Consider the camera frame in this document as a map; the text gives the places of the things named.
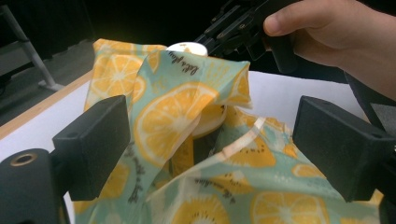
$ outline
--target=clamp jaw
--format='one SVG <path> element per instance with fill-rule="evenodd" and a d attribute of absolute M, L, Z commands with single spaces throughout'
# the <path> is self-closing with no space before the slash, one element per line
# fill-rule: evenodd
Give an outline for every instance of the clamp jaw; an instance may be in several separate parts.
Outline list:
<path fill-rule="evenodd" d="M 212 19 L 211 25 L 195 39 L 208 54 L 223 57 L 233 51 L 248 51 L 257 61 L 268 49 L 276 60 L 279 72 L 287 74 L 297 68 L 297 61 L 287 35 L 271 37 L 263 31 L 266 17 L 296 0 L 229 0 Z"/>
<path fill-rule="evenodd" d="M 55 149 L 31 148 L 0 162 L 0 223 L 71 223 L 64 195 L 91 201 L 131 140 L 125 96 L 93 105 L 57 133 Z"/>
<path fill-rule="evenodd" d="M 302 96 L 292 138 L 346 202 L 369 201 L 381 191 L 380 223 L 395 223 L 394 136 L 338 105 Z"/>

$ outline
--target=hand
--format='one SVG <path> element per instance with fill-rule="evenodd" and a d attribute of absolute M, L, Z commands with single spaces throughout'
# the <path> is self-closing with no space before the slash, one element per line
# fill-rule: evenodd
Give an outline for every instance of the hand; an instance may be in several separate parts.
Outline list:
<path fill-rule="evenodd" d="M 297 55 L 339 67 L 396 100 L 396 18 L 355 0 L 303 0 L 266 18 L 263 29 L 292 34 Z"/>

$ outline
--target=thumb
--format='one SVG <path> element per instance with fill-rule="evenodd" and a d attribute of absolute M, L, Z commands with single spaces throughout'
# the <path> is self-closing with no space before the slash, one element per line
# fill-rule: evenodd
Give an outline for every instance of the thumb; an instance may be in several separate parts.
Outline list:
<path fill-rule="evenodd" d="M 304 0 L 283 7 L 265 19 L 263 29 L 269 36 L 278 36 L 307 27 L 323 26 L 330 18 L 323 2 Z"/>

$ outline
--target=fingernail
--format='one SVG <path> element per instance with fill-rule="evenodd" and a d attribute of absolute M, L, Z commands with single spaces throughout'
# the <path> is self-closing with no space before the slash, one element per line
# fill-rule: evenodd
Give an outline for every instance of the fingernail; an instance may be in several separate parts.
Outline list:
<path fill-rule="evenodd" d="M 268 35 L 276 35 L 280 32 L 280 25 L 278 20 L 276 19 L 275 14 L 267 17 L 264 21 L 265 31 Z"/>

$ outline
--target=dark background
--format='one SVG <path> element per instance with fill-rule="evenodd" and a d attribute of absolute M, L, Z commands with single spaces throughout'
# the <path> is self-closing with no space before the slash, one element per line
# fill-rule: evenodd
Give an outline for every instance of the dark background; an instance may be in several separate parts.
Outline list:
<path fill-rule="evenodd" d="M 42 59 L 67 50 L 83 39 L 113 39 L 136 44 L 193 41 L 210 25 L 225 0 L 218 1 L 94 1 L 94 0 L 10 0 L 9 8 Z M 365 4 L 394 15 L 389 0 L 366 0 Z M 0 18 L 0 47 L 16 40 Z M 248 54 L 225 59 L 250 60 Z M 292 77 L 346 82 L 344 73 L 298 58 Z M 251 62 L 250 70 L 279 74 L 271 52 Z"/>

